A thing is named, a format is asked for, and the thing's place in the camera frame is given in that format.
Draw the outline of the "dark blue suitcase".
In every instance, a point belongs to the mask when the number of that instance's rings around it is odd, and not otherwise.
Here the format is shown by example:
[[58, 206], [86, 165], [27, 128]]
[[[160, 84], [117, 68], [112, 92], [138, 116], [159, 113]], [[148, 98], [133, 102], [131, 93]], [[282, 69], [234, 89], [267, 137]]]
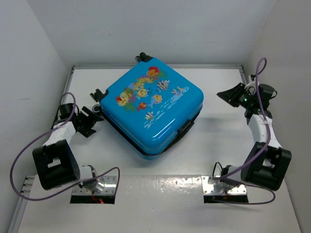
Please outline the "dark blue suitcase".
[[105, 91], [90, 96], [136, 150], [156, 157], [178, 142], [203, 108], [203, 91], [155, 57], [141, 52], [137, 64]]

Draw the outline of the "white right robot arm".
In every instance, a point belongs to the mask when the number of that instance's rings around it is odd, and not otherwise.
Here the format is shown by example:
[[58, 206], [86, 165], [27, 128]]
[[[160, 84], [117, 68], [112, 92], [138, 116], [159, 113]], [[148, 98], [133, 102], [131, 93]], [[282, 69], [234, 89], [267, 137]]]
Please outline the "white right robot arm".
[[254, 145], [242, 166], [227, 165], [218, 178], [230, 186], [252, 184], [277, 191], [285, 177], [292, 154], [276, 139], [272, 127], [272, 114], [268, 111], [269, 101], [276, 96], [275, 89], [260, 84], [250, 93], [242, 83], [217, 93], [217, 96], [233, 107], [243, 107], [247, 125], [251, 129]]

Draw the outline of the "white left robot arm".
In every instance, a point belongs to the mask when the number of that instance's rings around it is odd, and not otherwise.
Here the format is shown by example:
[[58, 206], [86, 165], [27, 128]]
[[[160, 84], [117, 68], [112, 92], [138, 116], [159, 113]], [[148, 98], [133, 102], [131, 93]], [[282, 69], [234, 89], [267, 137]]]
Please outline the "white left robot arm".
[[93, 129], [96, 122], [104, 119], [98, 104], [91, 110], [85, 106], [74, 113], [72, 110], [72, 103], [59, 105], [50, 137], [33, 150], [37, 174], [45, 190], [80, 179], [80, 168], [69, 146], [70, 141], [76, 133], [90, 137], [96, 133]]

